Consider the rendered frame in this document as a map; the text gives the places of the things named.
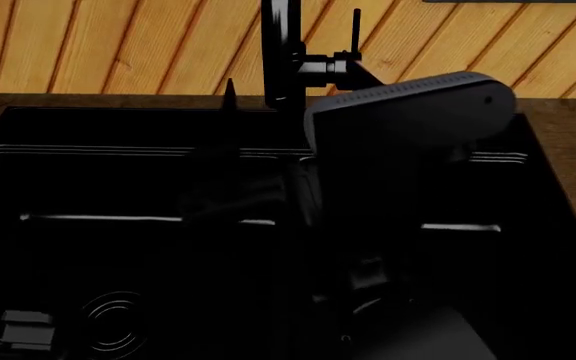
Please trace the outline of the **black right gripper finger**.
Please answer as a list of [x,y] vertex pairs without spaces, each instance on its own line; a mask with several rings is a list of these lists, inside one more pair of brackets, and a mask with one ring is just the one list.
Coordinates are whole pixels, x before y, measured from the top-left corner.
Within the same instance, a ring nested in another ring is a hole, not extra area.
[[282,176],[218,177],[181,194],[181,218],[189,225],[234,224],[286,202]]
[[234,82],[227,80],[222,103],[222,124],[220,125],[219,160],[222,176],[233,176],[239,159],[239,112]]

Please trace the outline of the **black faucet spout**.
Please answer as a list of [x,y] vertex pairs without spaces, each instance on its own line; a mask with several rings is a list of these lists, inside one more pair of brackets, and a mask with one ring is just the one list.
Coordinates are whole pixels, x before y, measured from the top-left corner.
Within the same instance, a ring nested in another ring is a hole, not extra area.
[[301,0],[261,0],[261,47],[267,106],[283,112],[304,110]]

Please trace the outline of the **black kitchen sink basin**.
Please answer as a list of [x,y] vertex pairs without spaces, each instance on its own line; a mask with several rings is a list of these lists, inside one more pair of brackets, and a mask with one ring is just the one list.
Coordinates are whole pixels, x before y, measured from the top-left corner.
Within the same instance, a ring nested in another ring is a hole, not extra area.
[[[6,310],[53,317],[54,360],[87,360],[81,308],[142,296],[147,342],[127,360],[195,359],[176,260],[181,194],[219,110],[14,107],[0,116],[0,334]],[[314,156],[300,122],[239,112],[240,164],[281,176]],[[337,360],[576,360],[576,216],[523,115],[423,178],[420,228],[395,272],[406,304],[453,311],[428,347]]]

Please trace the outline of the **round black sink drain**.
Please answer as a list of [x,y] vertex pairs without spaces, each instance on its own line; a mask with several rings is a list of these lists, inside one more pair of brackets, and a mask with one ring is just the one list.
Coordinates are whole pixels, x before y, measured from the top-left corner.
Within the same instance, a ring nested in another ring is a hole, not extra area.
[[83,353],[87,360],[127,360],[147,342],[144,306],[139,293],[115,291],[81,308]]

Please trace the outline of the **dark wall frame edge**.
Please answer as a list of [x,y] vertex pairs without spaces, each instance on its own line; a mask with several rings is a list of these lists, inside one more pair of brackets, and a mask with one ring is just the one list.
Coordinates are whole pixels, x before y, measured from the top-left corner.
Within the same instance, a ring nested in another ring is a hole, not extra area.
[[429,3],[576,4],[576,0],[422,0]]

